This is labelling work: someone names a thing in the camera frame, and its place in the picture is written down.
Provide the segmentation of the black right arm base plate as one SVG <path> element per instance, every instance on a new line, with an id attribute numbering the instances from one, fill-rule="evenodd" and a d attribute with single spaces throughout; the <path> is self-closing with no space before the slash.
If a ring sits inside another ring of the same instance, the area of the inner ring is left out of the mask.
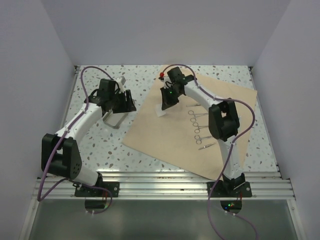
<path id="1" fill-rule="evenodd" d="M 228 189 L 222 180 L 219 180 L 211 193 L 211 189 L 214 186 L 214 181 L 209 181 L 206 183 L 207 193 L 211 198 L 250 198 L 253 196 L 251 185 L 246 181 L 241 186 L 236 189 Z"/>

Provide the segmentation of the aluminium rail frame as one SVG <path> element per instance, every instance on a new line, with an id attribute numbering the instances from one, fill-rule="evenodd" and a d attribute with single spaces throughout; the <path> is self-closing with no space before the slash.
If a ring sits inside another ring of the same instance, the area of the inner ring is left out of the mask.
<path id="1" fill-rule="evenodd" d="M 259 105 L 244 160 L 252 197 L 239 216 L 225 213 L 218 199 L 207 204 L 207 179 L 153 159 L 122 144 L 133 117 L 120 129 L 95 126 L 83 140 L 86 163 L 108 182 L 119 182 L 111 209 L 88 216 L 70 182 L 49 176 L 38 202 L 32 197 L 22 240 L 216 239 L 214 222 L 228 240 L 304 240 L 306 233 L 289 179 L 282 177 Z"/>

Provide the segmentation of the steel hemostat forceps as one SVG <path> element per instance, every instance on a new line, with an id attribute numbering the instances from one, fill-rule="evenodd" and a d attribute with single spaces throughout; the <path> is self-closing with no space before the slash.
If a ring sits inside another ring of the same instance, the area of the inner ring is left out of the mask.
<path id="1" fill-rule="evenodd" d="M 198 118 L 198 117 L 206 116 L 206 115 L 208 115 L 209 113 L 208 113 L 208 112 L 206 112 L 206 113 L 195 113 L 193 110 L 189 110 L 189 111 L 188 111 L 188 114 L 189 114 L 190 116 L 192 116 L 192 117 L 191 117 L 192 119 L 196 119 L 196 118 Z"/>
<path id="2" fill-rule="evenodd" d="M 209 127 L 208 125 L 199 125 L 195 118 L 191 118 L 190 121 L 192 122 L 192 125 L 195 127 L 194 132 L 196 134 L 199 134 L 202 129 L 207 129 Z"/>

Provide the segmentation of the white gauze pad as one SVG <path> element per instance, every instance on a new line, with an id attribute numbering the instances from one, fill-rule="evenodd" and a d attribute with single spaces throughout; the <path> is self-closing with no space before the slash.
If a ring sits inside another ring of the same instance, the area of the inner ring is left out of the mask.
<path id="1" fill-rule="evenodd" d="M 166 112 L 164 110 L 162 110 L 162 105 L 161 104 L 157 104 L 155 106 L 155 113 L 157 115 L 158 118 L 164 116 L 166 114 Z"/>

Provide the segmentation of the beige cloth mat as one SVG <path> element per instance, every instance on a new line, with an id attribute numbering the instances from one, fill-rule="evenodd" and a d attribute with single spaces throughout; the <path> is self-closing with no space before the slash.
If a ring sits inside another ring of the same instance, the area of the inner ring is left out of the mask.
<path id="1" fill-rule="evenodd" d="M 163 83 L 157 70 L 152 86 L 141 103 L 137 115 L 122 144 L 151 159 L 146 167 L 160 172 L 188 171 L 207 179 L 215 180 L 222 168 L 221 144 L 208 129 L 208 110 L 195 106 L 196 101 L 182 95 L 179 102 L 158 116 L 156 106 L 161 104 Z"/>

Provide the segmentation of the steel tweezers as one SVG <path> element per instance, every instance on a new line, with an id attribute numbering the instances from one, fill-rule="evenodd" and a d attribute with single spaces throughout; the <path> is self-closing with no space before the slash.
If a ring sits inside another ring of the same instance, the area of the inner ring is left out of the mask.
<path id="1" fill-rule="evenodd" d="M 216 142 L 213 142 L 213 143 L 204 145 L 204 146 L 200 147 L 198 150 L 200 151 L 200 150 L 207 149 L 207 148 L 209 148 L 209 147 L 211 147 L 211 146 L 213 146 L 213 145 L 215 145 L 215 144 L 216 144 Z"/>

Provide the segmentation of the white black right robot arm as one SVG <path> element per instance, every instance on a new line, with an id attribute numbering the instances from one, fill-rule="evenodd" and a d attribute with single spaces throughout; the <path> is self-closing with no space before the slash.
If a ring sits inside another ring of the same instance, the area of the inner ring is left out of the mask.
<path id="1" fill-rule="evenodd" d="M 184 75 L 178 66 L 167 73 L 161 72 L 159 79 L 163 82 L 160 89 L 163 111 L 179 103 L 182 95 L 192 98 L 207 111 L 208 130 L 217 140 L 223 162 L 221 176 L 214 182 L 209 196 L 234 197 L 246 182 L 234 142 L 240 128 L 235 102 L 213 94 L 198 82 L 194 74 Z"/>

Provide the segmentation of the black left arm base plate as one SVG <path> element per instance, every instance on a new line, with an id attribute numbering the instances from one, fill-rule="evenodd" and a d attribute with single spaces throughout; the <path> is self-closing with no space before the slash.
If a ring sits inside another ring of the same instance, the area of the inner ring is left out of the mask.
<path id="1" fill-rule="evenodd" d="M 117 198 L 120 191 L 120 183 L 117 181 L 103 181 L 99 186 L 84 186 L 83 184 L 73 183 L 75 187 L 74 196 L 81 198 L 113 197 Z"/>

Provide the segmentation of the metal tray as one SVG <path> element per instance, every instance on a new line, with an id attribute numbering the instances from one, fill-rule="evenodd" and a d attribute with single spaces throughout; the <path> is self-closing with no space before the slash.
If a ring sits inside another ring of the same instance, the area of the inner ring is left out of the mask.
<path id="1" fill-rule="evenodd" d="M 114 113 L 112 110 L 110 110 L 102 117 L 102 121 L 105 125 L 113 129 L 119 129 L 121 123 L 124 121 L 127 115 L 127 112 Z"/>

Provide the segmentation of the small steel scissors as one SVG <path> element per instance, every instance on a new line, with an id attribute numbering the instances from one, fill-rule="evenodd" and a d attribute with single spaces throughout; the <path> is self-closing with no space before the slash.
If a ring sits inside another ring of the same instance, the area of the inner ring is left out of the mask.
<path id="1" fill-rule="evenodd" d="M 197 145 L 201 145 L 204 140 L 208 140 L 208 139 L 211 139 L 211 138 L 213 138 L 213 137 L 210 136 L 210 135 L 201 137 L 200 135 L 196 134 L 194 136 L 194 139 L 195 139 L 195 142 L 196 142 Z"/>

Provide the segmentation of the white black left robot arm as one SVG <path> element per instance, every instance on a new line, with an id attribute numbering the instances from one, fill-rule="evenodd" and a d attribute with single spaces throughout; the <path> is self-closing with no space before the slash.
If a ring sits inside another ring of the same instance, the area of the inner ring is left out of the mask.
<path id="1" fill-rule="evenodd" d="M 101 79 L 99 87 L 84 101 L 81 109 L 65 127 L 47 133 L 41 142 L 41 169 L 77 183 L 95 186 L 99 173 L 83 166 L 79 143 L 90 128 L 107 113 L 135 112 L 131 91 L 124 88 L 126 79 Z"/>

